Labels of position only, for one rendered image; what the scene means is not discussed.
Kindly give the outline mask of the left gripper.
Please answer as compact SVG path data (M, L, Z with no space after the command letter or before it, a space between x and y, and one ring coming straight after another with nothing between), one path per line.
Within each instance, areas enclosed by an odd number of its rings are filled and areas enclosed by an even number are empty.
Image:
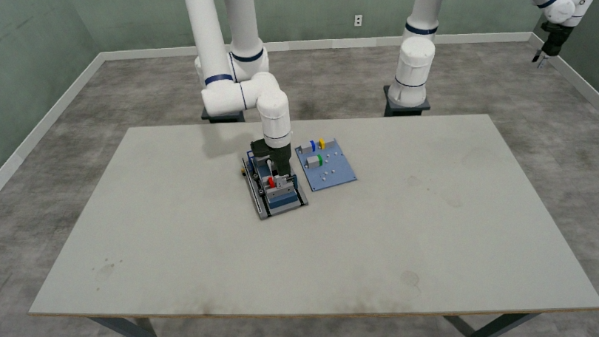
M562 45L564 42L566 42L574 27L578 25L581 19L582 17L569 18L560 24L553 24L548 20L542 23L541 29L550 33L548 35L547 41L544 43L541 49L537 49L537 52L532 59L532 62L536 62L542 51L547 54L543 57L542 61L538 65L538 69L542 69L544 67L544 64L548 58L554 58L558 55L558 53L561 51Z

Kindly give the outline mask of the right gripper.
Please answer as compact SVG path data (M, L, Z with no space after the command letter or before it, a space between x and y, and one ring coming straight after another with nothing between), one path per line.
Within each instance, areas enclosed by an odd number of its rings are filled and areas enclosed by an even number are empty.
M289 176L291 166L289 159L291 158L291 134L279 139L268 139L264 134L264 138L256 141L251 141L251 150L254 157L268 156L273 161L270 163L272 176L275 176L277 188L282 188L282 178Z

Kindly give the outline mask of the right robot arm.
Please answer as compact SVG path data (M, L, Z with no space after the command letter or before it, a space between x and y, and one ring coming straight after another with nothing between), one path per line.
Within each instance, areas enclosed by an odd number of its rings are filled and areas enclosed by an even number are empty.
M288 136L288 98L268 73L268 53L258 38L254 0L224 0L232 37L227 54L214 0L185 2L198 53L194 64L209 116L258 108L268 139Z

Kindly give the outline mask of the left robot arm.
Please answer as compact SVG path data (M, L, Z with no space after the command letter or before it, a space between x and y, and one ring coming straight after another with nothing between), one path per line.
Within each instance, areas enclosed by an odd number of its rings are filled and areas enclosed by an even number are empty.
M397 105L413 107L424 102L441 3L442 0L415 0L407 18L395 80L388 91L389 99ZM553 24L583 17L591 3L592 0L531 0L531 5L538 6Z

